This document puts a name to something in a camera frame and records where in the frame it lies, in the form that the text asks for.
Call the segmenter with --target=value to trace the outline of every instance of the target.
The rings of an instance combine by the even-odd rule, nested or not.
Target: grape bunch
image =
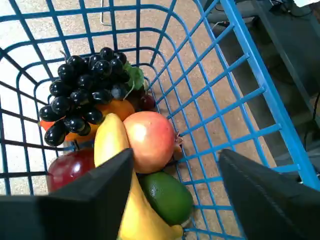
[[[45,142],[52,147],[62,144],[69,133],[87,136],[90,124],[98,125],[104,116],[95,104],[122,100],[130,75],[124,70],[127,57],[104,47],[90,57],[71,56],[59,66],[59,79],[51,83],[54,96],[51,104],[39,111],[45,122],[55,122],[45,133]]]

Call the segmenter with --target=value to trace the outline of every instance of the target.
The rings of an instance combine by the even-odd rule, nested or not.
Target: plastic fruit
[[[124,121],[128,116],[135,113],[134,107],[127,100],[113,99],[108,105],[97,104],[95,107],[102,112],[102,115],[106,116],[109,113],[114,113],[122,121]]]
[[[102,112],[92,107],[82,114],[83,118],[91,124],[101,124],[104,120]]]
[[[156,101],[151,95],[146,94],[140,98],[139,107],[143,111],[150,111],[156,107]]]
[[[100,50],[100,56],[103,60],[111,61],[114,58],[114,51],[110,47],[104,47]]]
[[[94,141],[95,166],[98,167],[129,147],[121,119],[113,113],[105,116]],[[183,235],[180,225],[170,227],[152,209],[135,171],[132,172],[131,188],[118,235],[123,240],[175,240]]]
[[[73,83],[74,78],[76,76],[76,72],[73,66],[70,64],[64,63],[58,67],[58,75],[62,82],[67,85]]]
[[[44,134],[44,141],[51,147],[62,144],[65,140],[67,131],[64,122],[59,120],[55,122]]]
[[[83,59],[85,65],[86,65],[86,67],[88,67],[89,66],[90,57],[86,56],[86,57],[83,57],[82,59]]]
[[[126,96],[127,90],[122,84],[115,84],[112,86],[111,94],[114,99],[122,100]]]
[[[116,114],[122,121],[124,121],[128,116],[135,113],[134,107],[127,100],[112,100],[108,105],[97,104],[95,106],[98,110],[102,112],[103,116],[106,116],[109,113]],[[48,130],[54,122],[48,122],[41,120],[39,125],[43,127],[44,130]],[[89,123],[91,131],[88,135],[80,136],[80,133],[70,132],[66,137],[65,141],[71,142],[77,140],[78,143],[83,143],[92,140],[97,132],[99,125]]]
[[[66,116],[63,119],[63,123],[65,128],[71,133],[79,133],[85,128],[85,121],[82,117],[74,115],[74,116]]]
[[[107,78],[111,75],[112,66],[106,60],[100,60],[95,63],[92,68],[93,75],[99,78]]]
[[[73,182],[93,168],[95,168],[93,148],[59,156],[50,165],[46,176],[49,193]]]
[[[102,58],[99,54],[93,54],[91,55],[89,59],[89,69],[92,70],[92,68],[96,65],[98,61],[100,61]]]
[[[93,101],[97,104],[108,104],[111,102],[113,96],[111,92],[101,89],[92,93]]]
[[[114,72],[115,74],[121,74],[122,73],[122,71],[124,69],[124,65],[118,58],[112,59],[110,61],[110,64],[112,66],[112,72]]]
[[[56,114],[51,105],[44,106],[39,111],[39,116],[42,120],[46,122],[54,122],[63,117],[63,115]]]
[[[56,80],[53,81],[50,86],[49,86],[49,91],[50,93],[55,96],[68,96],[71,92],[71,87],[66,85],[63,81],[61,80]]]
[[[117,79],[120,83],[127,83],[130,81],[130,75],[126,70],[123,70]]]
[[[89,74],[84,74],[77,79],[76,84],[81,89],[89,90],[94,84],[94,78]]]
[[[167,224],[183,224],[188,220],[194,203],[181,182],[165,172],[149,174],[139,182],[151,207]]]
[[[117,52],[114,54],[114,56],[119,59],[123,65],[127,62],[127,56],[123,52]]]
[[[85,89],[77,89],[70,94],[71,100],[77,106],[82,106],[90,103],[91,94]]]
[[[88,122],[85,122],[83,130],[78,132],[78,135],[84,137],[84,136],[88,136],[90,132],[91,132],[90,124]]]
[[[176,134],[169,120],[157,112],[140,111],[123,123],[133,149],[136,172],[150,174],[163,169],[176,144]]]
[[[51,102],[51,107],[56,114],[65,116],[70,110],[71,104],[65,96],[58,96]]]
[[[80,56],[73,55],[69,57],[69,59],[66,61],[67,64],[70,64],[74,70],[75,74],[79,76],[86,70],[86,63],[84,59]]]

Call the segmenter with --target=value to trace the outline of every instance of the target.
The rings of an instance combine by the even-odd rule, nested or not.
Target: pomegranate
[[[176,135],[169,120],[157,112],[140,111],[123,123],[133,149],[135,171],[150,174],[161,170],[175,148]]]

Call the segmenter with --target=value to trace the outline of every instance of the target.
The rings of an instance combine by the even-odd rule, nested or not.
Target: apple
[[[50,165],[46,176],[49,193],[71,183],[93,168],[95,168],[93,148],[84,148],[59,156]]]

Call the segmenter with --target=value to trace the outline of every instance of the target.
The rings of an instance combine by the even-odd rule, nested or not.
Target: red apple
[[[145,94],[140,98],[139,107],[142,111],[150,111],[156,107],[156,101],[151,95]]]
[[[93,168],[95,168],[93,148],[85,148],[59,156],[50,165],[46,176],[49,193],[71,183]]]

